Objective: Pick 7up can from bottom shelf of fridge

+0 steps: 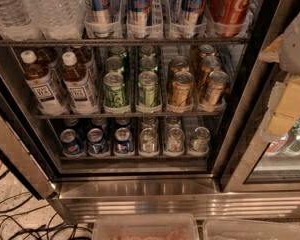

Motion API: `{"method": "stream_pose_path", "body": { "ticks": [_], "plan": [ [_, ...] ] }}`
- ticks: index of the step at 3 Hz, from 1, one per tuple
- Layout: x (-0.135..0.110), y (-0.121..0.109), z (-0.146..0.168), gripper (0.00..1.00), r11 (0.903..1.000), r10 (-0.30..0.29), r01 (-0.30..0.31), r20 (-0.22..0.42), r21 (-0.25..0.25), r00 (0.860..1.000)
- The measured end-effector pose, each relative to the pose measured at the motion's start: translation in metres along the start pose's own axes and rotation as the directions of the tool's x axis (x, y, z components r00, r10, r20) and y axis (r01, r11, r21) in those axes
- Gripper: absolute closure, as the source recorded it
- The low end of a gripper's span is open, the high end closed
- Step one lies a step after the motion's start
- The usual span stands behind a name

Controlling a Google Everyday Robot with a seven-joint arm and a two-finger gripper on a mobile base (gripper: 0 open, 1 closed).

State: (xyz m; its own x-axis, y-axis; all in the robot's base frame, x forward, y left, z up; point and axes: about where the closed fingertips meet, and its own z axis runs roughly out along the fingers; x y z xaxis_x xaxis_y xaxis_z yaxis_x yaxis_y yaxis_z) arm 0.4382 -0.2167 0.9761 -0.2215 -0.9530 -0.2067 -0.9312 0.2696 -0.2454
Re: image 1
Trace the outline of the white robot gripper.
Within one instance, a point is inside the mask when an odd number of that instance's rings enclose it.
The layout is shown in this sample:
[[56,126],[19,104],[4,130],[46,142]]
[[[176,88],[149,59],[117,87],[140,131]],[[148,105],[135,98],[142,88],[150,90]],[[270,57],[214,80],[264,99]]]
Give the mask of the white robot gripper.
[[[278,63],[283,71],[300,75],[300,12],[258,58],[266,63]],[[279,140],[300,118],[300,77],[276,82],[269,97],[268,110],[261,123],[264,141]]]

